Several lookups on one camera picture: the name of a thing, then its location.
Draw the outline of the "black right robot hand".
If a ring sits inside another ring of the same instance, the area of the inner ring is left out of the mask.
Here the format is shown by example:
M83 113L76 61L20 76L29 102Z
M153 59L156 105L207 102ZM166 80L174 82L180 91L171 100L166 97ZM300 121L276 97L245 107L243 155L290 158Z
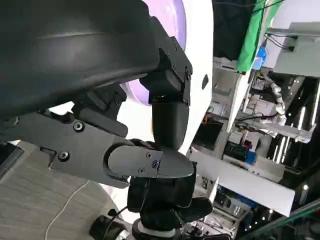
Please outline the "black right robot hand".
M127 195L127 209L138 213L149 229L170 230L199 220L213 210L207 197L193 197L197 163L190 176L182 178L133 177Z

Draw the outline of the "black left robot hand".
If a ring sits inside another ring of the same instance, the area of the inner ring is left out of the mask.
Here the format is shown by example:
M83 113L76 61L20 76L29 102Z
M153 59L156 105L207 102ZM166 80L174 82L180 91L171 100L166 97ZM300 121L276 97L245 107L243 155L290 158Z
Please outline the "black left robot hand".
M141 0L0 3L0 139L40 147L53 170L117 188L128 177L191 176L179 148L192 73ZM106 116L106 90L136 79L149 90L152 144Z

